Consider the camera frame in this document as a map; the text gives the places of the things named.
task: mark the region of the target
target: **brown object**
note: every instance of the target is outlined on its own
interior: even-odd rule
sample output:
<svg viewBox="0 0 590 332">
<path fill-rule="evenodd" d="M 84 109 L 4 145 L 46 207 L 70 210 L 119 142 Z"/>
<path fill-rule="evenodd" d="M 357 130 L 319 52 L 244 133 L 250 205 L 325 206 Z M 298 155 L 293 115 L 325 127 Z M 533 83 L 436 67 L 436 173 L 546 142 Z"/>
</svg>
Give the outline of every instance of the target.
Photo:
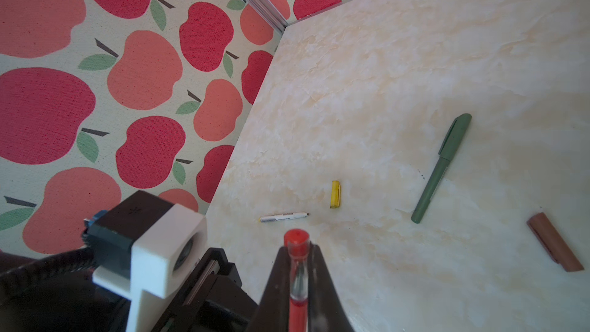
<svg viewBox="0 0 590 332">
<path fill-rule="evenodd" d="M 554 262 L 561 264 L 566 272 L 583 271 L 584 267 L 551 224 L 545 213 L 532 216 L 526 223 Z"/>
</svg>

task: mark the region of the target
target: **marble table surface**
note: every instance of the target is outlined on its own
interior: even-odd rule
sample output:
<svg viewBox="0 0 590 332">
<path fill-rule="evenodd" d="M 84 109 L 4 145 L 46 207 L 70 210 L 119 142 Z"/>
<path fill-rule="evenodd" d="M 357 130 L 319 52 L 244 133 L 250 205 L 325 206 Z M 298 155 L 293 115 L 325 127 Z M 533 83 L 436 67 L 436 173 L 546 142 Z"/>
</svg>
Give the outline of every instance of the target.
<svg viewBox="0 0 590 332">
<path fill-rule="evenodd" d="M 590 275 L 526 225 L 547 213 L 590 268 L 587 0 L 354 0 L 287 28 L 207 213 L 243 289 L 285 231 L 320 245 L 363 331 L 587 331 Z M 411 212 L 472 123 L 421 224 Z M 342 206 L 330 209 L 332 180 Z M 261 215 L 308 218 L 259 223 Z"/>
</svg>

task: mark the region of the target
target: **apple stem print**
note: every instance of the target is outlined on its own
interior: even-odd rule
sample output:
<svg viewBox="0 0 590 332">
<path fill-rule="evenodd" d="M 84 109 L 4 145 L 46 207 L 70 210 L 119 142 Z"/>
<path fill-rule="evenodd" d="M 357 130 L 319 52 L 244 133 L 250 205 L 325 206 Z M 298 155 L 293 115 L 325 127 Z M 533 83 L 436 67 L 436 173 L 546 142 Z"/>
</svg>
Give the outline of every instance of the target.
<svg viewBox="0 0 590 332">
<path fill-rule="evenodd" d="M 199 99 L 194 93 L 188 91 L 188 96 L 193 98 L 195 101 L 187 101 L 186 103 L 182 103 L 180 107 L 176 110 L 176 114 L 190 114 L 196 111 L 199 106 L 201 105 L 201 99 Z"/>
<path fill-rule="evenodd" d="M 179 184 L 184 184 L 184 181 L 187 178 L 187 173 L 181 163 L 191 164 L 192 160 L 176 159 L 172 166 L 172 175 Z"/>
<path fill-rule="evenodd" d="M 166 28 L 166 12 L 164 12 L 162 4 L 164 4 L 168 9 L 174 8 L 174 6 L 168 3 L 166 0 L 151 0 L 149 9 L 153 20 L 156 22 L 156 25 L 160 27 L 160 30 L 164 31 Z"/>
<path fill-rule="evenodd" d="M 234 55 L 226 50 L 225 54 L 223 55 L 223 68 L 230 78 L 234 74 L 234 64 L 232 63 L 231 58 L 240 59 L 239 56 Z"/>
<path fill-rule="evenodd" d="M 99 157 L 99 146 L 96 141 L 94 141 L 94 138 L 89 134 L 96 136 L 106 136 L 109 134 L 109 132 L 83 128 L 76 138 L 78 150 L 92 163 L 96 163 L 96 159 Z"/>
<path fill-rule="evenodd" d="M 0 231 L 14 227 L 20 223 L 23 223 L 33 214 L 35 206 L 37 204 L 29 203 L 24 200 L 13 199 L 12 197 L 5 196 L 7 204 L 16 204 L 22 206 L 22 208 L 16 208 L 8 210 L 0 214 Z"/>
<path fill-rule="evenodd" d="M 246 0 L 230 0 L 227 8 L 242 10 L 240 14 L 240 28 L 248 41 L 256 45 L 264 45 L 273 39 L 273 28 L 258 14 Z"/>
<path fill-rule="evenodd" d="M 107 68 L 111 68 L 115 62 L 117 62 L 117 58 L 119 54 L 116 54 L 111 48 L 107 47 L 102 42 L 98 41 L 98 39 L 94 39 L 96 41 L 96 46 L 103 49 L 107 54 L 94 54 L 91 56 L 85 57 L 80 64 L 78 65 L 79 69 L 83 70 L 103 70 Z"/>
</svg>

